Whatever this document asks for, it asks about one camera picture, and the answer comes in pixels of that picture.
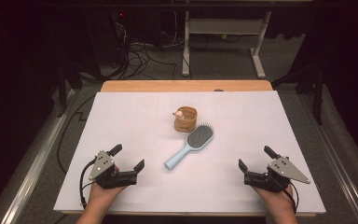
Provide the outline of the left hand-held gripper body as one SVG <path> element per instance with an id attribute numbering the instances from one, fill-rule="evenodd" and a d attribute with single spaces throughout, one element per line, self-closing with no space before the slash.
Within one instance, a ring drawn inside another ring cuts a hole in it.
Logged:
<path id="1" fill-rule="evenodd" d="M 113 160 L 116 152 L 100 151 L 93 163 L 89 180 L 97 183 L 103 189 L 115 189 L 135 185 L 137 173 L 135 171 L 120 172 Z"/>

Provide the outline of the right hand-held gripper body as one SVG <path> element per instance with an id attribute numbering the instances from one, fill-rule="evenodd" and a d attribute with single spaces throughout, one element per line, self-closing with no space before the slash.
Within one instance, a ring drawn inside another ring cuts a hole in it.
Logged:
<path id="1" fill-rule="evenodd" d="M 251 172 L 243 165 L 244 184 L 270 192 L 281 192 L 288 188 L 292 180 L 310 183 L 299 169 L 297 169 L 286 157 L 280 157 L 267 165 L 267 171 L 263 174 Z"/>

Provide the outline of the light blue hairbrush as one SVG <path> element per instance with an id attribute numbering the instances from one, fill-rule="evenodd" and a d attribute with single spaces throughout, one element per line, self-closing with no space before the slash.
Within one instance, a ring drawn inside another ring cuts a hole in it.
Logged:
<path id="1" fill-rule="evenodd" d="M 168 170 L 172 170 L 189 152 L 200 151 L 213 140 L 213 126 L 209 123 L 198 125 L 185 140 L 184 147 L 164 162 Z"/>

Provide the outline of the person's right hand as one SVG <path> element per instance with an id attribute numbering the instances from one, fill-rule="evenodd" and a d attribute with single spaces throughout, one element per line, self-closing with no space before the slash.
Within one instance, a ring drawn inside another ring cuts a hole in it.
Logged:
<path id="1" fill-rule="evenodd" d="M 261 197 L 268 211 L 272 215 L 281 215 L 283 213 L 294 212 L 293 202 L 291 200 L 293 191 L 290 187 L 286 189 L 287 193 L 284 191 L 278 193 L 270 192 L 257 187 L 253 187 L 253 190 Z"/>

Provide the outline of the person's left hand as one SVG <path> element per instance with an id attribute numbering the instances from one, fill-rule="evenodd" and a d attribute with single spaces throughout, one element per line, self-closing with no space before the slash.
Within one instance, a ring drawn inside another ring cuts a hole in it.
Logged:
<path id="1" fill-rule="evenodd" d="M 92 184 L 87 208 L 98 212 L 106 212 L 124 189 L 125 187 L 103 189 L 96 183 Z"/>

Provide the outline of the wooden cup with small figure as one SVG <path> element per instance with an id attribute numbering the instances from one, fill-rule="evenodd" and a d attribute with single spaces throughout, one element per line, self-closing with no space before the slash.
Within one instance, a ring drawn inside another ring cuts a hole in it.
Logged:
<path id="1" fill-rule="evenodd" d="M 191 133 L 197 124 L 198 111 L 190 106 L 179 107 L 172 113 L 175 116 L 174 129 L 180 133 Z"/>

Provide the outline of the black metal stand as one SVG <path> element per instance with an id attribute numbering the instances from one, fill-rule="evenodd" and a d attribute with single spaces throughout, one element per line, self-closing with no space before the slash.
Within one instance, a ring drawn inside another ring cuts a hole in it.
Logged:
<path id="1" fill-rule="evenodd" d="M 296 92 L 298 94 L 313 93 L 312 114 L 319 125 L 322 125 L 322 102 L 324 74 L 318 62 L 308 63 L 296 71 L 289 72 L 287 75 L 274 80 L 271 85 L 273 88 L 283 83 L 296 82 Z"/>
<path id="2" fill-rule="evenodd" d="M 69 60 L 61 60 L 57 68 L 58 93 L 59 93 L 59 113 L 61 118 L 67 107 L 66 84 L 74 90 L 80 90 L 83 86 L 80 72 L 75 63 Z"/>

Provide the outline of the black computer tower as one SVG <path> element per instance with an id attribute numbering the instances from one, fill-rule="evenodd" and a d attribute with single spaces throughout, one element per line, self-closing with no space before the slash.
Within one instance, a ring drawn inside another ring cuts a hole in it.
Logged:
<path id="1" fill-rule="evenodd" d="M 98 62 L 102 65 L 124 61 L 127 33 L 115 11 L 91 11 L 86 20 Z"/>

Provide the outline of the white-framed desk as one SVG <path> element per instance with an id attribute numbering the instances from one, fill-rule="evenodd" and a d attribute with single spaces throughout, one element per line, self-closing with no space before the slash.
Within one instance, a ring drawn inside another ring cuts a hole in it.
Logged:
<path id="1" fill-rule="evenodd" d="M 268 7 L 283 6 L 290 4 L 309 3 L 312 0 L 184 0 L 186 4 L 208 4 L 217 5 L 217 9 L 228 9 L 229 6 L 234 7 L 240 4 L 256 4 L 262 6 L 266 4 Z M 269 20 L 272 11 L 263 9 L 262 16 L 258 19 L 228 19 L 226 16 L 219 18 L 201 17 L 192 18 L 189 10 L 185 11 L 184 25 L 184 49 L 182 59 L 182 75 L 189 77 L 190 70 L 190 48 L 189 38 L 191 35 L 255 35 L 257 37 L 256 44 L 249 48 L 249 54 L 252 58 L 253 65 L 257 77 L 265 79 L 266 74 L 259 58 L 259 51 L 263 44 L 266 31 L 269 27 Z"/>

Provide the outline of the metal floor rail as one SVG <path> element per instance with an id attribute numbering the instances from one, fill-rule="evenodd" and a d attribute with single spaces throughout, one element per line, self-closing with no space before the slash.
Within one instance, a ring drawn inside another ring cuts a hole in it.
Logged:
<path id="1" fill-rule="evenodd" d="M 44 188 L 39 181 L 47 178 L 44 169 L 48 167 L 49 157 L 56 149 L 56 143 L 68 117 L 68 109 L 77 96 L 78 92 L 75 90 L 66 93 L 67 106 L 63 112 L 59 103 L 53 106 L 46 122 L 22 157 L 6 188 L 5 202 L 8 203 L 8 208 L 0 219 L 0 224 L 24 224 L 29 218 L 40 220 L 43 215 L 49 217 L 54 213 L 57 187 L 62 178 L 59 177 L 51 187 L 47 187 L 48 192 L 37 196 Z"/>
<path id="2" fill-rule="evenodd" d="M 347 202 L 351 207 L 352 212 L 358 220 L 358 189 L 355 187 L 354 182 L 351 180 L 349 173 L 347 172 L 347 169 L 350 166 L 339 158 L 336 148 L 328 138 L 324 126 L 320 124 L 313 115 L 312 105 L 309 98 L 306 95 L 299 95 L 298 98 L 301 104 L 305 107 L 313 126 L 317 130 L 317 133 L 323 142 L 324 154 L 327 157 L 327 160 L 337 178 L 337 182 L 339 183 Z"/>

